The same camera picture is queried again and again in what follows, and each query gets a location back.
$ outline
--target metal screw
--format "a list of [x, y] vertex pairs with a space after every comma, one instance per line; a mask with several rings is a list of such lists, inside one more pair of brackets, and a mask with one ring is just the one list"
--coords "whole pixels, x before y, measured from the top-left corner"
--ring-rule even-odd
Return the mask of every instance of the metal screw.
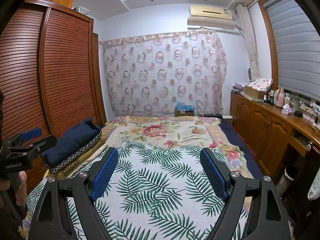
[[234, 177], [234, 178], [237, 178], [237, 177], [240, 176], [240, 173], [237, 172], [237, 171], [232, 171], [232, 172], [231, 172], [231, 176]]
[[52, 183], [52, 182], [54, 182], [55, 180], [56, 180], [56, 177], [53, 177], [53, 176], [52, 176], [52, 177], [50, 177], [50, 178], [48, 179], [48, 182], [49, 182], [49, 183]]
[[80, 178], [85, 178], [87, 175], [88, 175], [88, 173], [87, 173], [86, 171], [81, 171], [81, 172], [79, 173], [79, 177], [80, 177]]
[[271, 178], [269, 176], [264, 176], [263, 179], [266, 181], [266, 182], [270, 182], [271, 181]]

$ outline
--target curtain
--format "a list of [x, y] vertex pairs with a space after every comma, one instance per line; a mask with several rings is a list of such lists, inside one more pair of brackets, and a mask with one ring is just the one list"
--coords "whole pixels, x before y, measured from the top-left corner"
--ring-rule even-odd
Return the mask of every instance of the curtain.
[[258, 62], [256, 37], [254, 35], [251, 17], [247, 6], [238, 4], [238, 6], [236, 7], [236, 11], [240, 19], [245, 44], [249, 54], [251, 81], [255, 81], [257, 78], [260, 78], [260, 70]]
[[213, 31], [105, 41], [103, 58], [116, 116], [171, 116], [177, 101], [199, 113], [222, 112], [227, 58]]

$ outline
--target person's hand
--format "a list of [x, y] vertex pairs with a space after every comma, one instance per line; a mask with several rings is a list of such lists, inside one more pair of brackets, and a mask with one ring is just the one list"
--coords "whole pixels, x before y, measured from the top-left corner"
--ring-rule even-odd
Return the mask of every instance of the person's hand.
[[[18, 175], [20, 180], [20, 187], [16, 192], [17, 205], [23, 206], [27, 203], [27, 175], [24, 171], [20, 171]], [[0, 178], [0, 191], [6, 191], [10, 188], [10, 181], [8, 179]], [[2, 198], [0, 199], [0, 209], [3, 208], [4, 203]]]

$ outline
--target folded navy blanket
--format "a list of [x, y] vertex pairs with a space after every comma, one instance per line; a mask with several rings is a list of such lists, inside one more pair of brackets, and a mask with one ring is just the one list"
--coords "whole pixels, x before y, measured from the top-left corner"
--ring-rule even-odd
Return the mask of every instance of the folded navy blanket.
[[87, 118], [66, 130], [57, 139], [55, 147], [41, 153], [42, 158], [54, 167], [92, 140], [100, 131], [101, 128], [92, 122], [92, 118]]

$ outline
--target gray roller blind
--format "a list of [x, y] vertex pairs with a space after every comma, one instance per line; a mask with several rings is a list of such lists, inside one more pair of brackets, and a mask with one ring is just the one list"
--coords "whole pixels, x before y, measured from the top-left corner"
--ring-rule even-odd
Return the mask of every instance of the gray roller blind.
[[278, 85], [320, 100], [320, 37], [294, 0], [269, 0], [278, 56]]

